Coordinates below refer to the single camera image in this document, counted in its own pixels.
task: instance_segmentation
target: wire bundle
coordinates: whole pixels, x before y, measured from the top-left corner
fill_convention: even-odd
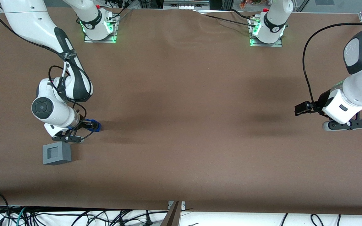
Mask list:
[[[37,209],[37,208],[35,209],[33,207],[26,207],[26,206],[24,206],[24,207],[9,206],[6,198],[1,193],[0,193],[0,197],[4,200],[4,203],[5,203],[5,206],[0,206],[0,214],[3,217],[0,221],[0,223],[3,223],[4,220],[7,219],[8,225],[9,225],[10,221],[13,221],[16,224],[16,226],[23,226],[23,225],[24,226],[46,226],[43,222],[41,222],[41,220],[39,218],[37,218],[38,216],[41,216],[41,215],[77,216],[77,218],[74,220],[74,222],[72,223],[71,226],[75,225],[75,223],[82,217],[88,218],[88,220],[86,222],[86,226],[89,226],[95,220],[101,220],[101,221],[105,222],[105,225],[108,225],[108,226],[114,226],[116,223],[119,223],[119,226],[124,226],[126,223],[133,221],[133,220],[138,220],[138,221],[142,222],[138,218],[147,216],[147,219],[149,219],[149,220],[147,220],[146,222],[142,222],[142,223],[150,226],[151,221],[150,221],[150,218],[148,217],[150,214],[167,213],[167,211],[157,211],[157,212],[146,211],[145,214],[141,214],[141,215],[138,215],[133,218],[125,220],[124,217],[128,213],[130,213],[132,210],[121,210],[120,213],[114,219],[110,220],[107,215],[107,210],[102,210],[102,212],[100,212],[99,214],[90,214],[91,211],[96,211],[96,209],[88,209],[88,210],[84,211],[83,213],[45,213],[44,211],[49,211],[49,210],[51,210],[51,208],[50,207],[45,207],[45,208],[41,207],[39,209]]]

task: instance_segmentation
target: gray block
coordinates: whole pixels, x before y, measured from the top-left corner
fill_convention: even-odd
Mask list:
[[[71,145],[65,142],[43,145],[43,164],[59,165],[72,161]]]

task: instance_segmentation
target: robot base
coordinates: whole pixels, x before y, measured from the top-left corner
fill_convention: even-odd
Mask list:
[[[109,26],[109,29],[113,29],[114,31],[109,34],[105,39],[102,40],[92,40],[90,39],[86,34],[84,38],[85,43],[116,43],[117,42],[117,34],[118,34],[118,23],[119,23],[119,17],[117,16],[110,23],[112,23],[112,27]]]
[[[253,24],[255,26],[258,25],[258,22],[260,21],[259,19],[259,14],[256,14],[254,17],[251,17],[250,19],[247,19],[248,24]],[[265,46],[265,47],[282,47],[282,39],[279,38],[275,43],[263,43],[261,41],[259,41],[259,39],[253,35],[254,30],[256,29],[256,27],[249,27],[249,32],[250,32],[250,46]]]

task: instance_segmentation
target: table surface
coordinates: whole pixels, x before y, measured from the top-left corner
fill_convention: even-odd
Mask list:
[[[62,62],[0,24],[0,192],[10,204],[362,214],[362,130],[325,132],[324,117],[294,116],[309,100],[306,40],[357,15],[292,14],[283,47],[268,48],[190,10],[134,10],[117,43],[83,43],[70,8],[48,10],[93,82],[84,106],[102,131],[71,146],[73,162],[42,165],[52,141],[30,106]],[[360,30],[329,29],[309,45],[316,97],[348,76],[342,50]]]

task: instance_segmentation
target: black bracket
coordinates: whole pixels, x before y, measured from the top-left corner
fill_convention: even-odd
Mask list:
[[[52,140],[54,141],[62,141],[65,143],[81,143],[83,141],[83,138],[80,136],[76,136],[76,131],[80,128],[85,128],[91,132],[99,132],[101,128],[101,124],[97,122],[96,120],[82,120],[82,122],[72,130],[67,130],[65,133],[60,133],[56,137],[52,137]]]
[[[64,134],[59,134],[56,137],[52,137],[51,139],[54,141],[62,141],[65,143],[81,143],[82,142],[82,137],[79,136],[72,136],[70,134],[71,130],[67,130],[65,131]]]
[[[359,113],[356,114],[355,119],[351,119],[345,124],[339,124],[335,120],[330,120],[327,124],[329,130],[360,130],[362,129],[362,119],[359,118]]]
[[[319,113],[321,116],[329,117],[322,111],[322,108],[320,108],[316,105],[316,102],[315,102],[315,106],[314,106],[314,104],[312,104],[309,101],[305,101],[299,105],[294,106],[294,114],[296,116],[306,114],[306,113],[308,113],[308,114]]]

